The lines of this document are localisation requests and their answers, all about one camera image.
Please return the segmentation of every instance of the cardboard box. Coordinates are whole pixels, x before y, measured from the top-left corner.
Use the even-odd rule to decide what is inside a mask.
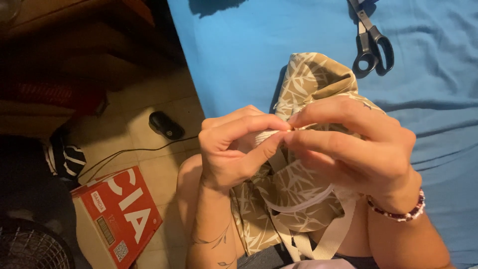
[[[138,166],[71,194],[78,244],[93,269],[128,269],[163,222]]]

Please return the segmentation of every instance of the scissors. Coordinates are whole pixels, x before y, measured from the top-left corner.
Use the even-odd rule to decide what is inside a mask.
[[[358,54],[353,64],[353,70],[358,75],[366,76],[376,69],[379,76],[384,76],[393,68],[395,62],[390,40],[370,22],[369,17],[360,7],[359,0],[348,1],[358,16],[358,35],[356,37]],[[382,47],[386,66],[383,65],[379,45]],[[359,62],[366,62],[367,68],[360,68]]]

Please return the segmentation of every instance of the qr code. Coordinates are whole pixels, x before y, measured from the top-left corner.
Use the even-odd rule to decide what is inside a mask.
[[[124,243],[124,240],[121,241],[114,249],[116,258],[118,258],[118,261],[121,262],[121,260],[126,256],[128,253],[128,248],[126,247],[126,244]]]

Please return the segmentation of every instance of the blue sheet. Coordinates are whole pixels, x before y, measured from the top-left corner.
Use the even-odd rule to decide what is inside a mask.
[[[170,0],[206,117],[270,111],[289,55],[351,67],[357,27],[346,0]],[[382,0],[372,23],[395,67],[359,79],[366,96],[417,134],[412,163],[427,212],[459,268],[478,264],[478,1]]]

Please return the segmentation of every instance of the cable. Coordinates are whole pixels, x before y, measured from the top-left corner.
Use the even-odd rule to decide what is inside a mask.
[[[95,165],[93,165],[92,167],[90,167],[90,169],[86,170],[84,173],[80,174],[78,176],[78,178],[84,176],[86,173],[88,173],[89,171],[91,171],[93,168],[95,168],[96,166],[98,166],[99,164],[101,164],[102,162],[108,160],[105,164],[103,164],[100,168],[98,168],[98,170],[96,170],[96,172],[88,179],[87,182],[90,182],[91,180],[93,180],[93,178],[95,177],[96,174],[98,174],[98,172],[105,166],[107,165],[109,162],[111,162],[114,158],[116,158],[118,155],[120,155],[121,153],[125,153],[125,152],[130,152],[130,151],[137,151],[137,150],[146,150],[146,151],[156,151],[156,150],[160,150],[160,149],[163,149],[171,144],[174,144],[176,142],[182,142],[182,141],[186,141],[186,140],[190,140],[190,139],[194,139],[194,138],[197,138],[197,135],[196,136],[193,136],[193,137],[189,137],[189,138],[184,138],[184,139],[180,139],[180,140],[176,140],[176,141],[172,141],[172,142],[169,142],[167,143],[166,145],[162,146],[162,147],[159,147],[159,148],[135,148],[135,149],[123,149],[123,150],[120,150],[118,152],[115,152],[113,154],[111,154],[110,156],[102,159],[101,161],[97,162]]]

